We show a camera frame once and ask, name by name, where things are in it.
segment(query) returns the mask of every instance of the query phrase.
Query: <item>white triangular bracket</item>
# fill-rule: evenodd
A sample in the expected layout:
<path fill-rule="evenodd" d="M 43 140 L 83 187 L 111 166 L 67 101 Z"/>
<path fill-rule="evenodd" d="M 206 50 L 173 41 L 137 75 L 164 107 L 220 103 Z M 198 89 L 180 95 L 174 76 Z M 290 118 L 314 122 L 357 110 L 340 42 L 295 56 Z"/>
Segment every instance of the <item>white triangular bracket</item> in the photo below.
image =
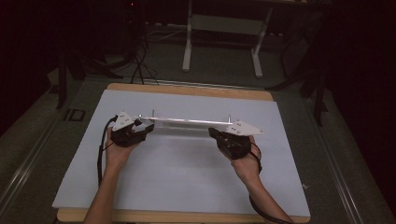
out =
<path fill-rule="evenodd" d="M 248 136 L 254 134 L 263 134 L 264 130 L 258 129 L 244 121 L 238 120 L 237 122 L 228 126 L 225 132 L 232 133 L 238 136 Z"/>
<path fill-rule="evenodd" d="M 132 119 L 127 113 L 121 111 L 117 117 L 116 123 L 113 126 L 113 131 L 115 132 L 133 123 L 134 119 Z"/>

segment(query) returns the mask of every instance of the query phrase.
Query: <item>dark background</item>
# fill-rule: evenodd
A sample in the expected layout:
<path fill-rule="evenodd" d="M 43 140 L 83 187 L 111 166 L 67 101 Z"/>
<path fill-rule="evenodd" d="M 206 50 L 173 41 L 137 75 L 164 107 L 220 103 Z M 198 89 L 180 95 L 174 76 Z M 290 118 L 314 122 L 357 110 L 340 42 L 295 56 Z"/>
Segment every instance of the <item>dark background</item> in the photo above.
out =
<path fill-rule="evenodd" d="M 2 2 L 0 6 L 0 135 L 49 87 L 47 73 L 58 66 L 57 31 L 84 19 L 67 13 L 77 1 Z M 146 1 L 149 22 L 185 22 L 186 1 Z M 326 86 L 333 93 L 363 157 L 393 214 L 396 214 L 394 127 L 396 77 L 396 3 L 391 0 L 334 1 L 336 10 L 318 38 L 332 49 Z M 275 18 L 271 29 L 281 32 L 288 21 Z"/>

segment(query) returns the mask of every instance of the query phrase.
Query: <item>person's left hand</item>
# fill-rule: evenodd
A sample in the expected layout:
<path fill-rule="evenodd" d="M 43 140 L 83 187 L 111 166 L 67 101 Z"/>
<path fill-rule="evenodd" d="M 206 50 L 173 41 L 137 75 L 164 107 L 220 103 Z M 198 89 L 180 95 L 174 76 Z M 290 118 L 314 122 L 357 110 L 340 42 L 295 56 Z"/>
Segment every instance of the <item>person's left hand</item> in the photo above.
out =
<path fill-rule="evenodd" d="M 120 170 L 123 165 L 128 161 L 129 155 L 132 150 L 139 144 L 135 144 L 130 147 L 119 147 L 113 141 L 111 141 L 111 129 L 107 129 L 107 141 L 106 141 L 106 168 Z"/>

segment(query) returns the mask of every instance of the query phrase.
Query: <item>table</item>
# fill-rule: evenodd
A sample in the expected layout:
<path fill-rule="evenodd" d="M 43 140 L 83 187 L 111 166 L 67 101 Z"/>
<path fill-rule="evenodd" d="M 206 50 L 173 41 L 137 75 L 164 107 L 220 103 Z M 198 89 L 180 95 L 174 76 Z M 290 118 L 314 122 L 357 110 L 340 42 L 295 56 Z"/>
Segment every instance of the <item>table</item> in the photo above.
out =
<path fill-rule="evenodd" d="M 295 0 L 256 0 L 252 2 L 260 2 L 268 4 L 268 10 L 262 21 L 245 20 L 237 18 L 225 18 L 217 16 L 198 15 L 192 13 L 192 0 L 189 0 L 188 19 L 187 19 L 187 41 L 186 48 L 184 51 L 184 59 L 182 69 L 184 72 L 190 71 L 191 63 L 191 31 L 196 30 L 207 30 L 225 33 L 235 33 L 244 35 L 256 35 L 258 37 L 257 44 L 251 49 L 251 58 L 253 61 L 253 67 L 256 77 L 263 77 L 262 66 L 260 63 L 259 52 L 262 47 L 262 41 L 264 40 L 265 33 L 268 24 L 271 20 L 271 16 L 274 11 L 274 6 L 292 6 L 292 7 L 303 7 L 304 10 L 327 10 L 329 1 L 324 1 L 323 4 L 320 1 L 295 1 Z"/>
<path fill-rule="evenodd" d="M 232 99 L 273 101 L 269 92 L 266 91 L 240 91 L 209 88 L 173 87 L 173 86 L 140 86 L 127 84 L 111 84 L 108 90 L 139 91 L 166 94 L 180 94 L 192 96 L 209 96 Z M 85 217 L 87 209 L 60 208 L 58 218 L 61 221 L 81 221 Z M 292 217 L 296 222 L 306 222 L 309 217 Z M 187 212 L 150 212 L 150 211 L 125 211 L 116 210 L 114 220 L 128 222 L 262 222 L 258 215 L 235 215 L 235 214 L 203 214 Z"/>

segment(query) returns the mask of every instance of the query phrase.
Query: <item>person's right hand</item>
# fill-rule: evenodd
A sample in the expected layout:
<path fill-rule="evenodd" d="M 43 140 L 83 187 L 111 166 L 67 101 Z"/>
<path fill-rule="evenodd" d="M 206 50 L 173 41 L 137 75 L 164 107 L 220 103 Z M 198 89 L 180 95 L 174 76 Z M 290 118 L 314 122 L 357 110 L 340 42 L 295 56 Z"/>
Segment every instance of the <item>person's right hand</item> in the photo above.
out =
<path fill-rule="evenodd" d="M 255 144 L 253 136 L 250 136 L 249 138 L 250 138 L 250 142 Z M 260 157 L 259 149 L 253 144 L 251 144 L 251 152 L 254 153 L 257 157 Z M 246 157 L 242 159 L 238 159 L 238 160 L 230 159 L 230 161 L 231 161 L 231 165 L 235 169 L 236 174 L 242 180 L 242 182 L 244 182 L 244 184 L 260 180 L 259 164 L 252 155 L 247 154 Z"/>

